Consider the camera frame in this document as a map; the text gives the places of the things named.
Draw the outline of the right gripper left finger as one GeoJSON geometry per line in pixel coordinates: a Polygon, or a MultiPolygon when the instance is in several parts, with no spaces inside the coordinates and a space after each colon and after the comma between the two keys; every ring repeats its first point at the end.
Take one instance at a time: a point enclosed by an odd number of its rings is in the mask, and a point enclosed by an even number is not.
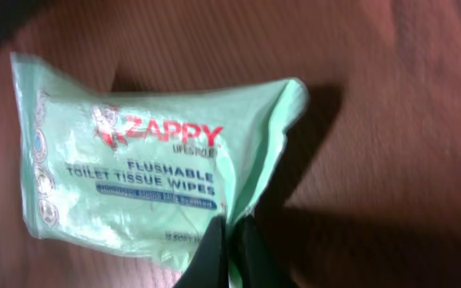
{"type": "Polygon", "coordinates": [[[174,288],[228,288],[226,220],[211,219],[194,257],[174,288]]]}

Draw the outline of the teal wet wipes pack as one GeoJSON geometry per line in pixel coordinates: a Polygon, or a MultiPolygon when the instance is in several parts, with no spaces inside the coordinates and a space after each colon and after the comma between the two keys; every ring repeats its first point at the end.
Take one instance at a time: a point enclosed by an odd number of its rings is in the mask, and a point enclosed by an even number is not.
{"type": "Polygon", "coordinates": [[[36,238],[182,274],[212,218],[254,217],[302,116],[297,78],[196,93],[103,97],[39,57],[10,56],[21,129],[22,210],[36,238]]]}

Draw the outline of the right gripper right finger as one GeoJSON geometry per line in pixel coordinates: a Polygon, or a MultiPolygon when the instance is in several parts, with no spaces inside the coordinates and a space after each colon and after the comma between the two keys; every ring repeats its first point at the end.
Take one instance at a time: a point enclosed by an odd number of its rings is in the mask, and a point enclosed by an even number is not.
{"type": "Polygon", "coordinates": [[[230,237],[230,257],[237,266],[243,288],[298,288],[267,249],[255,218],[242,218],[230,237]]]}

